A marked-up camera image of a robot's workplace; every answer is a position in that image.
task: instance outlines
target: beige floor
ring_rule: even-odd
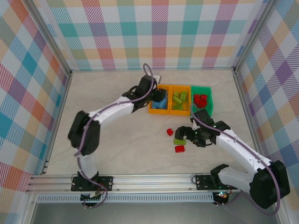
[[[165,70],[157,73],[162,75],[162,84],[211,86],[214,121],[223,120],[253,147],[231,71]],[[142,76],[143,71],[74,73],[47,174],[74,174],[78,170],[73,157],[75,150],[67,139],[76,113],[94,111],[115,101],[137,85]],[[186,151],[176,154],[173,136],[169,137],[166,130],[176,130],[182,125],[191,125],[189,117],[148,114],[147,108],[122,117],[101,130],[95,158],[99,173],[204,173],[222,163],[243,170],[229,153],[216,145],[199,148],[188,141]]]

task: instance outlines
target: green bin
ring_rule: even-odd
[[[206,111],[212,117],[213,113],[213,98],[212,98],[212,90],[211,87],[204,87],[204,86],[191,86],[191,101],[193,103],[193,95],[195,94],[205,94],[207,95],[207,105],[205,107]],[[192,106],[193,113],[196,112],[195,106]]]

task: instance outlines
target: orange bin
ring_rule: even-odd
[[[158,89],[165,89],[167,92],[167,109],[152,109],[151,104],[152,101],[149,103],[149,113],[156,113],[156,114],[169,114],[169,109],[171,106],[171,87],[169,85],[158,85]]]
[[[176,102],[174,102],[172,100],[172,96],[174,94],[174,92],[177,91],[179,94],[181,92],[187,92],[187,98],[186,98],[186,102],[183,102],[183,107],[184,110],[180,111],[180,110],[173,110],[172,106],[176,105]],[[169,110],[169,114],[172,115],[185,115],[185,116],[190,116],[190,105],[191,105],[191,87],[189,85],[172,85],[171,86],[171,94],[170,94],[170,98],[168,97],[168,99],[170,99],[170,110]]]

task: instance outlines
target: green lego brick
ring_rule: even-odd
[[[185,101],[186,98],[187,98],[187,92],[182,92],[182,93],[181,93],[180,100]]]
[[[174,145],[185,145],[186,139],[183,139],[183,140],[173,139],[173,144]]]
[[[173,98],[172,98],[172,100],[174,101],[174,102],[176,102],[177,104],[182,104],[182,100],[180,100],[177,96],[173,96]]]
[[[184,107],[183,107],[183,105],[174,105],[174,106],[172,106],[172,109],[176,110],[176,111],[183,111]]]

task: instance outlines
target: plastic bin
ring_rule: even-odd
[[[175,91],[177,91],[179,93],[184,92],[184,91],[187,92],[186,102],[182,103],[182,105],[184,107],[183,110],[173,110],[172,109],[172,106],[176,105],[176,103],[172,100],[172,96]],[[190,116],[191,88],[189,85],[171,85],[170,94],[168,96],[170,97],[170,98],[168,97],[168,99],[170,101],[169,114]]]
[[[212,116],[213,113],[213,98],[212,98],[212,90],[211,87],[204,87],[204,86],[191,86],[191,99],[193,103],[193,95],[195,94],[205,94],[207,95],[207,105],[205,107],[206,111]],[[195,106],[192,106],[193,113],[196,112]]]
[[[156,114],[169,114],[170,103],[171,103],[171,87],[169,85],[160,85],[158,84],[158,89],[165,89],[167,92],[167,109],[153,109],[151,108],[152,101],[149,103],[149,113],[156,113]]]

